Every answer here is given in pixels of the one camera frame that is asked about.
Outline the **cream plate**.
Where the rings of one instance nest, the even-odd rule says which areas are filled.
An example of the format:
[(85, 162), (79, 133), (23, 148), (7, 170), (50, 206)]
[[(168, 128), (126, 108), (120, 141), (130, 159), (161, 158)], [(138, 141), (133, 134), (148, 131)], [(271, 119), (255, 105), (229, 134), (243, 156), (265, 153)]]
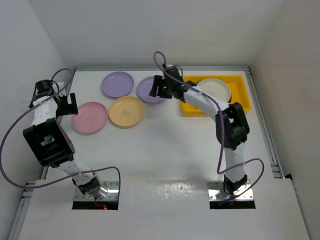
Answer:
[(232, 100), (232, 93), (229, 86), (222, 80), (217, 78), (205, 78), (197, 83), (197, 86), (205, 93), (212, 97), (230, 103)]

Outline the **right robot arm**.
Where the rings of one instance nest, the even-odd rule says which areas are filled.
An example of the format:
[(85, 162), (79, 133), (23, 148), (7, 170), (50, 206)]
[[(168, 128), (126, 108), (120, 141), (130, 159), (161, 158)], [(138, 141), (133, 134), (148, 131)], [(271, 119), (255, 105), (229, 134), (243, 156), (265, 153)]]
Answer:
[(222, 157), (219, 157), (217, 173), (224, 175), (223, 188), (226, 194), (233, 195), (247, 182), (244, 168), (244, 143), (250, 128), (238, 102), (220, 101), (204, 92), (191, 81), (183, 82), (178, 67), (159, 67), (163, 76), (155, 75), (149, 93), (152, 97), (175, 98), (201, 110), (215, 121), (216, 138), (221, 145), (220, 154), (225, 156), (226, 169), (221, 170)]

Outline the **orange plate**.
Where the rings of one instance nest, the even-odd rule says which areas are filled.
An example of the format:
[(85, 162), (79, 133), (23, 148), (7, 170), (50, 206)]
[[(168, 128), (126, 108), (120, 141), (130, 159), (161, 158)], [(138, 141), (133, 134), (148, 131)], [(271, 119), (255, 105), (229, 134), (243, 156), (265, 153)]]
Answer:
[(138, 124), (145, 115), (144, 104), (134, 96), (122, 96), (108, 109), (109, 119), (117, 126), (128, 128)]

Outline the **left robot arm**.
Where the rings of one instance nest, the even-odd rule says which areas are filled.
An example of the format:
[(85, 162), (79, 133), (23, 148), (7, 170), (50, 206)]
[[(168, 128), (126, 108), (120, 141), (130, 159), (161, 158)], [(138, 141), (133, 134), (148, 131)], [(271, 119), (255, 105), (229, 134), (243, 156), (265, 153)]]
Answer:
[(31, 126), (23, 130), (23, 136), (39, 163), (64, 171), (72, 177), (73, 184), (83, 195), (103, 199), (108, 190), (96, 173), (75, 157), (75, 147), (59, 123), (60, 116), (78, 114), (76, 96), (65, 92), (56, 94), (62, 84), (53, 80), (35, 83), (30, 107), (35, 107)]

